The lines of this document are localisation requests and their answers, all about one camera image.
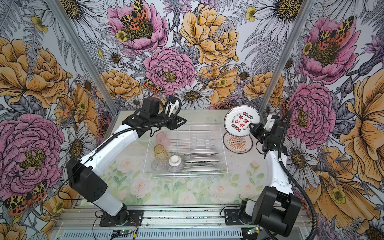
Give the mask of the red character plate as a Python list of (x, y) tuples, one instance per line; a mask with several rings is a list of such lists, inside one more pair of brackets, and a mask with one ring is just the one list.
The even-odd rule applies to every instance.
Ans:
[(251, 106), (237, 106), (225, 116), (224, 127), (235, 137), (246, 137), (251, 134), (250, 124), (260, 123), (260, 113)]

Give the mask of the orange sunburst plate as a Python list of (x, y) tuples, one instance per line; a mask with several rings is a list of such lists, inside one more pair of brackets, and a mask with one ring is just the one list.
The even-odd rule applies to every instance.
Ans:
[(253, 147), (253, 140), (250, 136), (236, 137), (228, 132), (223, 136), (223, 143), (229, 151), (235, 154), (248, 153)]

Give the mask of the green rim hao shi plate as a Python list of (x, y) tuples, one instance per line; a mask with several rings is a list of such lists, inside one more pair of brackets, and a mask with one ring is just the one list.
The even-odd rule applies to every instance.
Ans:
[(194, 163), (217, 163), (220, 160), (212, 158), (212, 157), (201, 157), (201, 158), (192, 158), (189, 160), (185, 160), (186, 164), (194, 164)]

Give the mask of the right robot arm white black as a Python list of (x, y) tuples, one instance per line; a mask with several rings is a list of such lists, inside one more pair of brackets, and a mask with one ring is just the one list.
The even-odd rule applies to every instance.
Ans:
[(245, 199), (240, 205), (240, 220), (277, 235), (290, 235), (301, 208), (294, 196), (287, 171), (288, 150), (284, 146), (287, 118), (269, 115), (265, 124), (251, 124), (251, 134), (262, 143), (269, 170), (268, 184), (257, 200)]

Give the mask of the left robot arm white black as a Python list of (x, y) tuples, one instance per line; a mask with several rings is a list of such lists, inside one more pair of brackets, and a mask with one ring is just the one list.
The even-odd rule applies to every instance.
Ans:
[(102, 173), (128, 145), (138, 140), (153, 128), (175, 130), (185, 124), (186, 119), (178, 114), (182, 101), (174, 96), (165, 103), (147, 97), (143, 105), (123, 120), (117, 131), (101, 145), (81, 159), (72, 158), (67, 163), (68, 182), (81, 197), (99, 207), (110, 218), (113, 225), (122, 226), (129, 219), (125, 204), (108, 191)]

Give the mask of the pink glass cup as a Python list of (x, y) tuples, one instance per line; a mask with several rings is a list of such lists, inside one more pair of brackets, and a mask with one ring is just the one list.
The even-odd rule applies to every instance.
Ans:
[(165, 149), (168, 149), (170, 146), (169, 138), (165, 133), (158, 133), (156, 135), (156, 141), (158, 145), (162, 145)]

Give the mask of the amber glass cup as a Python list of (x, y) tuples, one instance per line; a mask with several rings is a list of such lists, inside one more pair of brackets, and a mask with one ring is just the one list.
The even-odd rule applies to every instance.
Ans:
[(169, 155), (166, 148), (163, 145), (156, 145), (154, 147), (155, 159), (166, 162), (169, 160)]

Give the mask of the ribbed white bowl upside down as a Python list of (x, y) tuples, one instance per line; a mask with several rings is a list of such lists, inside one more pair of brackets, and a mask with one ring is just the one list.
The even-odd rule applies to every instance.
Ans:
[(178, 173), (185, 168), (185, 161), (179, 155), (172, 155), (169, 158), (168, 172)]

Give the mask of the clear glass cup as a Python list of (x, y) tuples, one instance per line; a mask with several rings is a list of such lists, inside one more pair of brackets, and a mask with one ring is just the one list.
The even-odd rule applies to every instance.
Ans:
[(151, 163), (152, 174), (161, 175), (167, 172), (167, 165), (163, 161), (154, 160)]

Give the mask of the green circuit board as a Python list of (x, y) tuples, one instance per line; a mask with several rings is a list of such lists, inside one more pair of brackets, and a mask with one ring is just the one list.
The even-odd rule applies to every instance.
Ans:
[(130, 230), (120, 230), (120, 231), (117, 231), (117, 232), (113, 232), (113, 234), (111, 235), (111, 240), (113, 240), (115, 238), (127, 237), (130, 233), (131, 233)]

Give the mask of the right aluminium frame post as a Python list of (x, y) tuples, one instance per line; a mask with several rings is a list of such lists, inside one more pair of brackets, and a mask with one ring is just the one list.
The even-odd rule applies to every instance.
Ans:
[(288, 60), (288, 58), (290, 56), (290, 52), (292, 51), (294, 44), (296, 43), (301, 30), (305, 27), (306, 21), (310, 15), (310, 12), (311, 12), (314, 4), (315, 4), (315, 0), (307, 0), (307, 1), (304, 1), (302, 6), (301, 6), (301, 9), (298, 13), (294, 27), (293, 27), (290, 35), (287, 38), (287, 42), (283, 48), (283, 51), (280, 55), (280, 58), (277, 62), (277, 65), (276, 65), (274, 71), (273, 71), (273, 74), (271, 76), (270, 83), (267, 86), (266, 92), (262, 98), (260, 105), (259, 105), (259, 112), (261, 114), (266, 109), (267, 103), (269, 102), (275, 87), (278, 85), (279, 78), (281, 76), (281, 72), (283, 71), (283, 68), (286, 64), (286, 61)]

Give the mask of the aluminium frame post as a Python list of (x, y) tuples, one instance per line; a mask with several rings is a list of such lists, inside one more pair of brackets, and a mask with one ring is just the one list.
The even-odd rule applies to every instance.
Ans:
[(76, 50), (78, 56), (82, 60), (82, 63), (85, 65), (85, 68), (88, 74), (92, 77), (95, 85), (100, 91), (102, 97), (104, 98), (106, 104), (110, 108), (112, 115), (117, 116), (119, 114), (119, 109), (111, 95), (109, 94), (107, 87), (105, 86), (99, 72), (93, 61), (91, 60), (90, 55), (88, 54), (80, 36), (77, 33), (75, 25), (71, 22), (68, 15), (66, 14), (63, 6), (60, 1), (48, 1), (47, 2), (50, 10), (53, 12), (54, 16), (58, 20), (58, 23), (63, 28), (65, 35), (68, 37), (70, 43)]
[(304, 1), (302, 6), (301, 6), (301, 9), (298, 13), (294, 27), (293, 27), (290, 35), (287, 38), (287, 42), (283, 48), (283, 51), (280, 55), (280, 58), (277, 62), (277, 65), (276, 65), (274, 71), (273, 71), (273, 74), (271, 76), (270, 83), (267, 86), (266, 92), (262, 98), (260, 105), (259, 105), (259, 112), (261, 114), (266, 109), (267, 103), (269, 102), (275, 87), (278, 85), (279, 78), (281, 76), (281, 72), (283, 71), (283, 68), (286, 64), (286, 61), (288, 60), (288, 58), (290, 56), (290, 52), (292, 51), (294, 44), (296, 43), (301, 30), (305, 27), (306, 21), (310, 15), (310, 12), (311, 12), (314, 4), (315, 4), (315, 0), (307, 0), (307, 1)]

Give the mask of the left aluminium frame post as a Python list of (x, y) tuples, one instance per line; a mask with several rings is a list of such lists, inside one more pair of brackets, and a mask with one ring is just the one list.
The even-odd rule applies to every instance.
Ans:
[(85, 65), (85, 68), (88, 74), (92, 77), (95, 85), (100, 91), (102, 97), (104, 98), (106, 104), (110, 108), (112, 115), (117, 116), (119, 114), (119, 109), (111, 95), (109, 94), (107, 87), (105, 86), (99, 72), (93, 61), (91, 60), (90, 55), (88, 54), (80, 36), (77, 33), (75, 25), (71, 22), (68, 15), (66, 14), (63, 6), (60, 1), (48, 1), (47, 2), (50, 10), (53, 12), (54, 16), (58, 20), (58, 23), (63, 28), (65, 35), (68, 37), (70, 43), (76, 50), (78, 56), (82, 60), (82, 63)]

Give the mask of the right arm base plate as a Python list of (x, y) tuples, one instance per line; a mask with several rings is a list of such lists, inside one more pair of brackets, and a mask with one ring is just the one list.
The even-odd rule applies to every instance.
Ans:
[(224, 219), (226, 226), (249, 225), (250, 219), (240, 215), (239, 209), (224, 209)]

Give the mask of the aluminium front rail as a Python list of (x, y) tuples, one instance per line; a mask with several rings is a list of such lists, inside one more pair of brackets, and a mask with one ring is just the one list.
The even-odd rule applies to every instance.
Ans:
[[(177, 228), (226, 228), (223, 218), (224, 206), (129, 206), (129, 211), (143, 210), (140, 229), (177, 229)], [(95, 206), (77, 206), (64, 210), (57, 221), (57, 228), (91, 229), (99, 228)]]

